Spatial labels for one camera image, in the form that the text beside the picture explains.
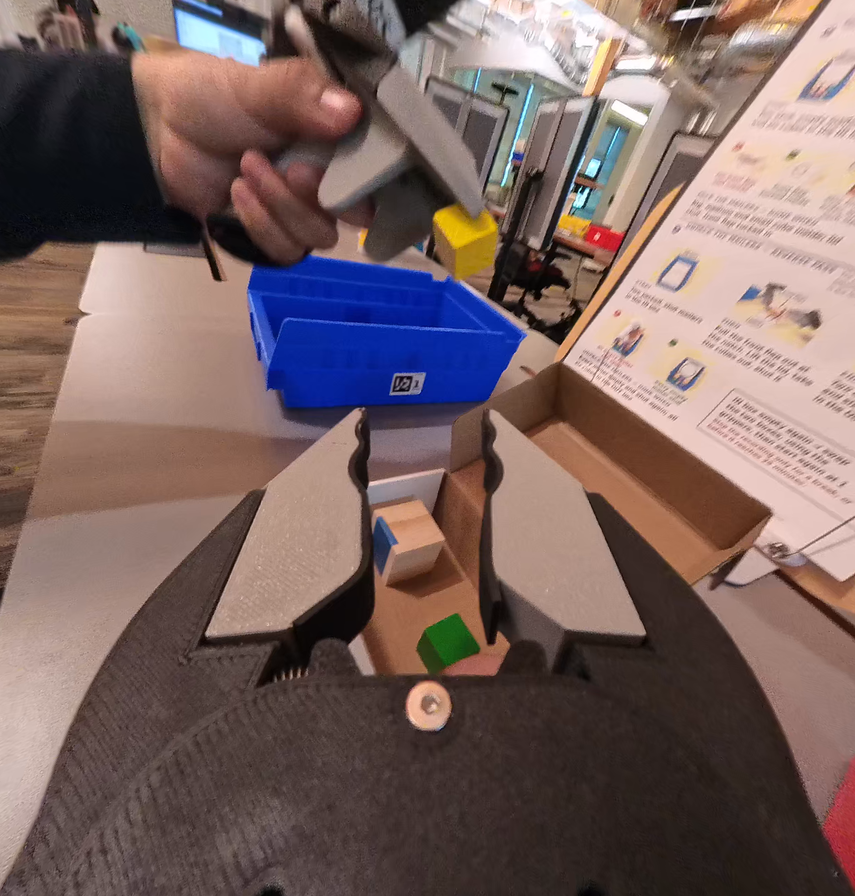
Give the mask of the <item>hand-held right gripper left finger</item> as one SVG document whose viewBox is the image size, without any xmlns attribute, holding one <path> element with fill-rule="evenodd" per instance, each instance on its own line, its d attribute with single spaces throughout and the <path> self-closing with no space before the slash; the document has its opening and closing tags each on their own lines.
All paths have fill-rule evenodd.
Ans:
<svg viewBox="0 0 855 896">
<path fill-rule="evenodd" d="M 366 409 L 346 414 L 264 488 L 204 637 L 349 644 L 375 608 Z"/>
</svg>

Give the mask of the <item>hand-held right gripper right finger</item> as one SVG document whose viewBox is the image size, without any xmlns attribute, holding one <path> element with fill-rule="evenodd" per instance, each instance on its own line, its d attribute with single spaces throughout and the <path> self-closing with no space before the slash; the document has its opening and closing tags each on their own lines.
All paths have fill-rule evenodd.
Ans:
<svg viewBox="0 0 855 896">
<path fill-rule="evenodd" d="M 484 411 L 478 599 L 487 644 L 637 647 L 646 629 L 577 478 L 496 410 Z"/>
</svg>

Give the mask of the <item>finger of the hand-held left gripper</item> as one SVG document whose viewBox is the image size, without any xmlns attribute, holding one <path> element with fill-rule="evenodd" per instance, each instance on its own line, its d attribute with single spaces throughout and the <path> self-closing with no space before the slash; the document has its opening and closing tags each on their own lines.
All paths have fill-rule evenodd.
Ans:
<svg viewBox="0 0 855 896">
<path fill-rule="evenodd" d="M 376 190 L 373 201 L 364 252 L 375 262 L 387 262 L 425 238 L 442 207 L 442 196 L 424 178 L 396 178 Z"/>
<path fill-rule="evenodd" d="M 363 99 L 364 117 L 339 142 L 319 187 L 319 203 L 340 215 L 400 175 L 424 175 L 473 218 L 484 208 L 475 160 L 417 81 L 392 66 Z"/>
</svg>

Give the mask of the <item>yellow wooden cube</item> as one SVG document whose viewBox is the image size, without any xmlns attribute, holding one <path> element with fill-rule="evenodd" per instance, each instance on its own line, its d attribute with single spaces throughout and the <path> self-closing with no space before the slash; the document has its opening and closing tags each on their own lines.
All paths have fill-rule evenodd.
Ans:
<svg viewBox="0 0 855 896">
<path fill-rule="evenodd" d="M 465 281 L 493 267 L 498 227 L 483 209 L 472 218 L 461 205 L 450 205 L 433 215 L 433 255 L 456 281 Z"/>
</svg>

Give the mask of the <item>white cardboard mailer box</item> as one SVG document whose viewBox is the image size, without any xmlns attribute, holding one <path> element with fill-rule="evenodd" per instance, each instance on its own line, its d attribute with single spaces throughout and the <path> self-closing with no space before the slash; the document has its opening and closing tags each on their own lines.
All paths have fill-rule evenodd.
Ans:
<svg viewBox="0 0 855 896">
<path fill-rule="evenodd" d="M 376 482 L 373 504 L 420 497 L 431 485 L 433 519 L 445 546 L 433 569 L 377 583 L 364 643 L 379 674 L 426 672 L 417 641 L 430 624 L 459 613 L 482 650 L 478 552 L 484 509 L 484 411 L 496 410 L 586 490 L 640 619 L 651 633 L 648 592 L 675 609 L 676 598 L 751 546 L 769 509 L 562 363 L 552 364 L 452 426 L 449 468 Z"/>
</svg>

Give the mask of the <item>blue plastic bin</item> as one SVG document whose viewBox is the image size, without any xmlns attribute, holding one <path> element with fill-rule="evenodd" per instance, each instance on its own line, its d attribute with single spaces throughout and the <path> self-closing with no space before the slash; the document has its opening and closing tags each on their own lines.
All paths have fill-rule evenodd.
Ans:
<svg viewBox="0 0 855 896">
<path fill-rule="evenodd" d="M 526 337 L 451 277 L 311 255 L 255 266 L 249 320 L 287 409 L 480 402 Z"/>
</svg>

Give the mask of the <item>large wooden cube blue face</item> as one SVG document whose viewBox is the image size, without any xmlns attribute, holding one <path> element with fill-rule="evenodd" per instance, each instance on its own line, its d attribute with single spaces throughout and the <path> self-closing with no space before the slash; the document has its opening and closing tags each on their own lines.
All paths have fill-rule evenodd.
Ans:
<svg viewBox="0 0 855 896">
<path fill-rule="evenodd" d="M 415 497 L 374 507 L 371 525 L 376 572 L 386 586 L 430 572 L 444 549 L 443 532 Z"/>
</svg>

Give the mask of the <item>green wooden cube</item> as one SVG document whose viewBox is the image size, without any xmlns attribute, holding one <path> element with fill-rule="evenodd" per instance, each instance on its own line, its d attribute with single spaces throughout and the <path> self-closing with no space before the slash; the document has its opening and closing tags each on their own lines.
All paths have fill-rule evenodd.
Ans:
<svg viewBox="0 0 855 896">
<path fill-rule="evenodd" d="M 480 645 L 459 613 L 452 613 L 428 625 L 418 638 L 416 652 L 431 674 L 479 654 Z"/>
</svg>

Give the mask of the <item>person's left hand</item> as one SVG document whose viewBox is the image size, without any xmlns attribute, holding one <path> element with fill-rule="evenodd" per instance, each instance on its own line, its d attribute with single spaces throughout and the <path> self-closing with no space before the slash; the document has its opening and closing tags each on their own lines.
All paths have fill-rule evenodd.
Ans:
<svg viewBox="0 0 855 896">
<path fill-rule="evenodd" d="M 232 207 L 251 241 L 294 264 L 339 240 L 321 207 L 323 170 L 270 155 L 299 141 L 336 143 L 362 116 L 358 97 L 310 61 L 254 67 L 194 52 L 135 56 L 132 83 L 153 169 L 170 206 L 202 225 Z"/>
</svg>

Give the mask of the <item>framed monitor on stand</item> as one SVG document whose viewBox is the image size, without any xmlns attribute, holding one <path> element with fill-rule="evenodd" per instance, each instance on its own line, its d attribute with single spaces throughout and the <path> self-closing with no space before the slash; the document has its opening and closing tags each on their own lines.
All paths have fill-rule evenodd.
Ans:
<svg viewBox="0 0 855 896">
<path fill-rule="evenodd" d="M 598 99 L 593 96 L 538 105 L 516 192 L 501 224 L 506 240 L 534 251 L 550 246 L 597 116 Z"/>
<path fill-rule="evenodd" d="M 510 116 L 508 107 L 433 75 L 426 79 L 425 94 L 463 140 L 487 188 Z"/>
</svg>

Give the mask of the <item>lit computer screen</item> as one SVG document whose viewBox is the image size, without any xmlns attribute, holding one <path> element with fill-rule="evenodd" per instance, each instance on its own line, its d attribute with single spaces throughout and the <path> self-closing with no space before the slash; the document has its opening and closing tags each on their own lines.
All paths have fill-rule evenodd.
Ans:
<svg viewBox="0 0 855 896">
<path fill-rule="evenodd" d="M 253 66 L 267 54 L 269 14 L 229 1 L 173 1 L 172 10 L 182 49 Z"/>
</svg>

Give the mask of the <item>wooden table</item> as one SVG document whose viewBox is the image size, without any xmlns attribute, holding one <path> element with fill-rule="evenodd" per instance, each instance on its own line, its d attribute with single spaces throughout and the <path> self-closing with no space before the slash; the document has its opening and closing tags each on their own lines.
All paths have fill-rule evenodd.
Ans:
<svg viewBox="0 0 855 896">
<path fill-rule="evenodd" d="M 553 234 L 553 249 L 556 255 L 562 258 L 578 257 L 581 261 L 590 260 L 600 265 L 602 270 L 610 267 L 615 257 L 615 252 L 560 229 L 555 230 Z"/>
</svg>

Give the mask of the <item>dark monitor with pale frame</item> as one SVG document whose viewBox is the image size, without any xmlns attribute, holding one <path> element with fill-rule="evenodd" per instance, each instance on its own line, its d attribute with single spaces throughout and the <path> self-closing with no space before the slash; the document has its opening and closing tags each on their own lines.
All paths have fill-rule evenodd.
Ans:
<svg viewBox="0 0 855 896">
<path fill-rule="evenodd" d="M 676 132 L 649 182 L 634 223 L 640 226 L 663 198 L 690 182 L 715 143 L 716 138 L 710 135 Z"/>
</svg>

